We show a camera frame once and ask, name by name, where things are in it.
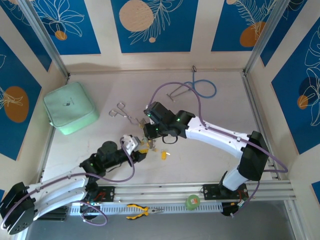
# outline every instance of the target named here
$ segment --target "green pouch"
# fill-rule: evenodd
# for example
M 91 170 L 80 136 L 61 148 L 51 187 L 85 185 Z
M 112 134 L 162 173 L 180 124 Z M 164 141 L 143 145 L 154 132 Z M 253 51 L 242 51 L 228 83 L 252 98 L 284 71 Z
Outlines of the green pouch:
M 79 82 L 60 87 L 44 97 L 50 124 L 68 135 L 92 124 L 99 118 L 94 102 Z

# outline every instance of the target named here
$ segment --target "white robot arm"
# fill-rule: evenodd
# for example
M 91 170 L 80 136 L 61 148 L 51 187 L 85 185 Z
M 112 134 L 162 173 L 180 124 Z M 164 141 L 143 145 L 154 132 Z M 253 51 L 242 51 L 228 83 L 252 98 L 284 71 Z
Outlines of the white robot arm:
M 152 123 L 145 124 L 143 128 L 144 135 L 149 140 L 159 137 L 163 139 L 167 135 L 177 139 L 195 139 L 223 149 L 239 159 L 239 165 L 222 177 L 217 195 L 228 197 L 246 181 L 260 180 L 268 156 L 239 140 L 253 142 L 268 150 L 260 133 L 254 131 L 247 135 L 230 131 L 203 122 L 199 117 L 183 110 L 173 114 L 159 102 L 152 103 L 144 112 Z M 87 201 L 88 196 L 95 194 L 98 187 L 97 176 L 103 177 L 107 169 L 128 161 L 128 156 L 133 163 L 138 163 L 146 157 L 146 153 L 135 151 L 139 145 L 137 137 L 125 135 L 121 139 L 123 149 L 118 150 L 117 144 L 107 141 L 97 153 L 63 175 L 28 187 L 22 182 L 14 185 L 0 204 L 0 214 L 3 218 L 1 226 L 5 225 L 9 234 L 17 234 L 56 208 L 80 200 Z

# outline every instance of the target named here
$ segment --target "orange circle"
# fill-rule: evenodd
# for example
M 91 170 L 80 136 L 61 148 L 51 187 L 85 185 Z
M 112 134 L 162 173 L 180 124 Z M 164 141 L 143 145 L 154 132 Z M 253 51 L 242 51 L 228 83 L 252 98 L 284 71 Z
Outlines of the orange circle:
M 3 98 L 3 100 L 7 100 L 4 104 L 5 114 L 15 123 L 24 122 L 29 112 L 29 99 L 27 93 L 19 86 L 11 86 L 5 93 L 8 95 Z
M 226 0 L 226 3 L 229 5 L 235 4 L 237 0 Z
M 59 40 L 61 40 L 61 41 L 64 41 L 64 40 L 67 39 L 67 34 L 66 34 L 64 31 L 58 30 L 58 31 L 56 31 L 56 32 L 54 33 L 54 35 L 55 35 L 55 37 L 56 37 L 57 39 L 59 39 Z
M 308 107 L 308 97 L 305 96 L 305 95 L 301 95 L 299 98 L 298 98 L 298 107 L 300 109 L 306 109 Z
M 152 9 L 141 0 L 127 1 L 119 11 L 122 26 L 130 32 L 148 29 L 154 22 Z
M 264 21 L 260 21 L 248 26 L 240 36 L 240 44 L 247 48 L 254 47 L 265 25 L 266 23 Z

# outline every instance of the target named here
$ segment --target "white floor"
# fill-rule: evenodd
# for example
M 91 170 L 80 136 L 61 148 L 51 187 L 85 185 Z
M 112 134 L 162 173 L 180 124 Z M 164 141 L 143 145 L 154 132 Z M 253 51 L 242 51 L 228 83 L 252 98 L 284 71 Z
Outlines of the white floor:
M 250 134 L 256 130 L 255 120 L 239 72 L 198 72 L 195 79 L 207 79 L 217 87 L 217 94 L 211 99 L 201 98 L 204 120 L 237 132 Z M 55 132 L 51 150 L 46 163 L 43 180 L 63 174 L 79 165 L 105 141 L 114 141 L 124 134 L 143 136 L 138 126 L 131 125 L 128 119 L 109 116 L 109 111 L 118 102 L 126 103 L 127 112 L 138 119 L 146 117 L 143 113 L 152 94 L 163 83 L 192 80 L 191 72 L 145 72 L 72 75 L 70 82 L 81 82 L 87 88 L 100 111 L 100 118 L 92 125 L 70 135 Z M 192 92 L 187 92 L 172 102 L 166 93 L 177 86 L 161 89 L 155 97 L 166 108 L 176 113 L 185 110 L 198 115 L 198 103 Z M 196 85 L 204 95 L 213 93 L 207 83 Z M 217 182 L 225 171 L 231 170 L 238 161 L 229 153 L 203 142 L 179 138 L 173 145 L 157 140 L 158 152 L 149 151 L 142 162 L 135 164 L 135 176 L 128 184 Z M 161 159 L 161 150 L 170 153 L 166 160 Z M 107 173 L 106 177 L 121 180 L 130 176 L 132 169 L 128 164 Z M 271 180 L 264 173 L 263 180 Z

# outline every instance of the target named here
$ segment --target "blue cable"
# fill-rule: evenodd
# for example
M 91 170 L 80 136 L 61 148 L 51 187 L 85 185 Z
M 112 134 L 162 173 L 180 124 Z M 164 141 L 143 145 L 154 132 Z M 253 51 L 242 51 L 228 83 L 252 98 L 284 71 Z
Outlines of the blue cable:
M 213 98 L 216 94 L 217 94 L 217 87 L 216 85 L 212 82 L 212 81 L 209 81 L 207 79 L 200 79 L 200 80 L 195 80 L 195 73 L 197 72 L 197 69 L 195 66 L 192 66 L 192 82 L 191 81 L 186 81 L 184 84 L 190 84 L 191 87 L 196 91 L 196 93 L 201 97 L 201 98 L 204 98 L 204 99 L 211 99 Z M 204 96 L 202 94 L 200 94 L 197 90 L 196 90 L 196 84 L 197 83 L 200 83 L 200 82 L 204 82 L 204 83 L 209 83 L 211 84 L 213 87 L 214 87 L 214 93 L 210 96 Z

